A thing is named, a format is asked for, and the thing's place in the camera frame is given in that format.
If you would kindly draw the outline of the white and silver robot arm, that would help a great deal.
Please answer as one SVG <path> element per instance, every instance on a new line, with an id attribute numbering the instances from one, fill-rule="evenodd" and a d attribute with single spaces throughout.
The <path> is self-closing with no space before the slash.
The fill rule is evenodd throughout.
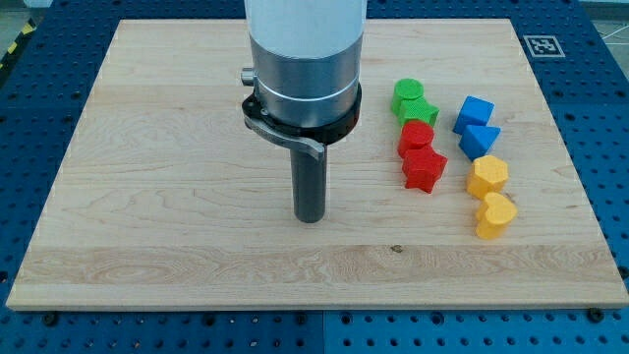
<path id="1" fill-rule="evenodd" d="M 245 4 L 253 65 L 241 81 L 246 126 L 290 151 L 293 205 L 306 223 L 326 206 L 328 146 L 356 127 L 362 101 L 366 0 L 252 0 Z"/>

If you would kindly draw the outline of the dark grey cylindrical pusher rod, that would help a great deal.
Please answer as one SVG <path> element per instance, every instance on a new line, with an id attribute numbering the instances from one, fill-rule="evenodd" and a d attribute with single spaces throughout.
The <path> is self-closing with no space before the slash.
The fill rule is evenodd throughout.
<path id="1" fill-rule="evenodd" d="M 327 150 L 321 159 L 291 150 L 290 158 L 294 214 L 302 222 L 318 222 L 325 214 Z"/>

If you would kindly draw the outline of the black clamp with metal lever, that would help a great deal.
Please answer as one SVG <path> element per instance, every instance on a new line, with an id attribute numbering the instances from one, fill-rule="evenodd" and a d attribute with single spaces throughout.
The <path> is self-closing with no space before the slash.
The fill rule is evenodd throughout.
<path id="1" fill-rule="evenodd" d="M 242 110 L 246 127 L 264 140 L 320 160 L 328 145 L 345 138 L 357 126 L 361 103 L 362 86 L 358 85 L 356 99 L 344 115 L 327 125 L 311 128 L 291 126 L 269 113 L 263 114 L 263 107 L 253 93 L 242 102 Z"/>

